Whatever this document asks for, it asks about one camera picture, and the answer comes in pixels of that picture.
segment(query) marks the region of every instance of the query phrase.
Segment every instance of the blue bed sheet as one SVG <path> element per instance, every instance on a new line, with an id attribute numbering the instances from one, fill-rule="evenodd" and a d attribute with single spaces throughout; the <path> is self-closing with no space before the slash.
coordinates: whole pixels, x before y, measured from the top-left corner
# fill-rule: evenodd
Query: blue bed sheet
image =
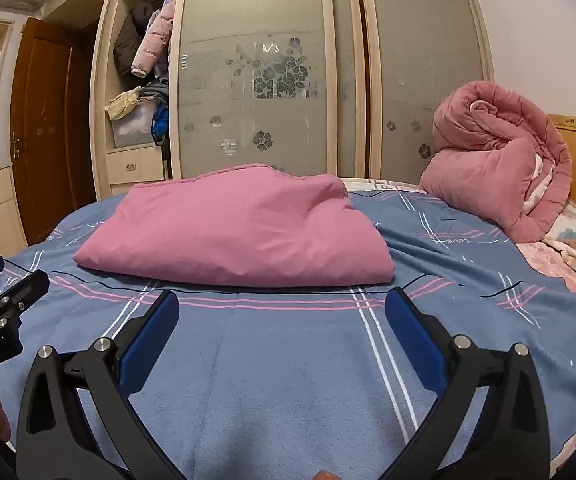
<path id="1" fill-rule="evenodd" d="M 269 293 L 76 266 L 72 255 L 120 199 L 76 211 L 44 243 L 12 258 L 50 276 L 49 293 L 22 316 L 23 354 L 0 365 L 1 400 L 14 431 L 40 346 L 75 351 L 111 337 L 168 286 L 177 292 L 180 319 L 145 387 L 130 400 L 188 478 L 310 479 L 320 469 L 378 478 L 435 398 L 383 313 L 387 290 L 418 278 L 406 292 L 450 333 L 465 333 L 483 348 L 507 350 L 519 341 L 530 347 L 552 457 L 576 432 L 576 294 L 533 270 L 495 225 L 420 193 L 351 193 L 388 244 L 393 282 Z M 0 293 L 24 275 L 6 264 Z M 92 401 L 82 397 L 103 452 L 120 463 Z M 483 401 L 480 392 L 445 463 L 465 449 Z"/>

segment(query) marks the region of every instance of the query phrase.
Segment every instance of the wardrobe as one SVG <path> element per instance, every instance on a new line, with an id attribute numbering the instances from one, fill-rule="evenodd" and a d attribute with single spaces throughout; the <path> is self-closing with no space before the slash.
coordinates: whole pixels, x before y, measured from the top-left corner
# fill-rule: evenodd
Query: wardrobe
<path id="1" fill-rule="evenodd" d="M 117 148 L 104 111 L 129 89 L 114 41 L 148 1 L 104 2 L 90 98 L 98 200 L 251 162 L 415 184 L 437 105 L 493 79 L 477 0 L 177 0 L 163 164 L 154 142 Z"/>

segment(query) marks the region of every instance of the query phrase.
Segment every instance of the comforter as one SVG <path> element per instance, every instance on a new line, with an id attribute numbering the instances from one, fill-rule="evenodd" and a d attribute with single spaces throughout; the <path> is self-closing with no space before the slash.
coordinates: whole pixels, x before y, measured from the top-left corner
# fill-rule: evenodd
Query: comforter
<path id="1" fill-rule="evenodd" d="M 497 223 L 517 243 L 545 236 L 572 183 L 570 152 L 549 116 L 517 92 L 473 81 L 434 114 L 437 155 L 420 186 Z"/>

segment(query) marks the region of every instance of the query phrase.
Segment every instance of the silver bolt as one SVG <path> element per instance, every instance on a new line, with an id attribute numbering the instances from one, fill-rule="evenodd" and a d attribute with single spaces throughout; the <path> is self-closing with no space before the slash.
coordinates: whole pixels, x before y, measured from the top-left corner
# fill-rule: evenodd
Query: silver bolt
<path id="1" fill-rule="evenodd" d="M 466 348 L 470 348 L 472 346 L 472 341 L 467 336 L 458 335 L 454 338 L 454 344 L 457 348 L 465 350 Z"/>
<path id="2" fill-rule="evenodd" d="M 41 359 L 46 359 L 50 354 L 52 354 L 52 347 L 48 345 L 42 346 L 37 352 L 37 355 L 39 355 Z"/>
<path id="3" fill-rule="evenodd" d="M 517 343 L 514 346 L 514 351 L 517 352 L 517 354 L 519 354 L 519 355 L 528 355 L 530 353 L 530 350 L 528 350 L 528 347 L 525 346 L 523 343 Z"/>
<path id="4" fill-rule="evenodd" d="M 107 337 L 99 338 L 95 341 L 95 350 L 104 352 L 110 348 L 110 339 Z"/>

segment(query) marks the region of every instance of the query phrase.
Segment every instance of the wardrobe sliding door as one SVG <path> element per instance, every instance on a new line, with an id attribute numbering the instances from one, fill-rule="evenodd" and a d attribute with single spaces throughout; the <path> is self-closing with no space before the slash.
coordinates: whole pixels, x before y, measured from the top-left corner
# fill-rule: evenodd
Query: wardrobe sliding door
<path id="1" fill-rule="evenodd" d="M 296 175 L 336 173 L 332 0 L 179 2 L 171 110 L 179 139 L 171 145 L 181 175 L 250 162 Z"/>
<path id="2" fill-rule="evenodd" d="M 484 78 L 481 32 L 471 0 L 365 1 L 370 177 L 418 184 L 434 155 L 434 110 L 464 83 Z"/>

